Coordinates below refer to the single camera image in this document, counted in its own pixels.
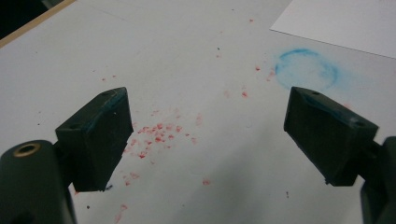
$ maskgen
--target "blue powder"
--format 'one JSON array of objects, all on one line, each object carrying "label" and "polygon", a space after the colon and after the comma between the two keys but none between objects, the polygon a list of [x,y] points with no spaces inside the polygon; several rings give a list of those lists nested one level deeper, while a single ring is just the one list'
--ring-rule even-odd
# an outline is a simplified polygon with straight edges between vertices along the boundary
[{"label": "blue powder", "polygon": [[282,54],[275,67],[276,80],[286,89],[293,86],[325,91],[339,77],[339,69],[310,49],[295,49]]}]

